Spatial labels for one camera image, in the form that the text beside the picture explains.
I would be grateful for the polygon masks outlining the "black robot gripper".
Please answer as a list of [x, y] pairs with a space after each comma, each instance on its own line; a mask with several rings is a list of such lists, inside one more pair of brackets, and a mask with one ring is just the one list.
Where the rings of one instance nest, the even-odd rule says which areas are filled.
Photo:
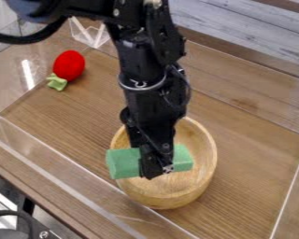
[[180, 73], [144, 88], [120, 80], [125, 97], [121, 122], [132, 148], [140, 148], [140, 177], [148, 180], [169, 174], [173, 166], [173, 140], [177, 121], [187, 113], [191, 85]]

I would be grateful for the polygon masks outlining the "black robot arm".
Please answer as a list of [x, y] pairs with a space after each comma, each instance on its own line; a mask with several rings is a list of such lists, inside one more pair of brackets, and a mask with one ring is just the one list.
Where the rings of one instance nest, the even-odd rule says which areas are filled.
[[25, 21], [52, 24], [70, 17], [101, 21], [119, 61], [121, 110], [129, 143], [140, 151], [147, 179], [175, 171], [177, 121], [185, 116], [191, 86], [177, 60], [185, 38], [173, 24], [168, 0], [6, 0]]

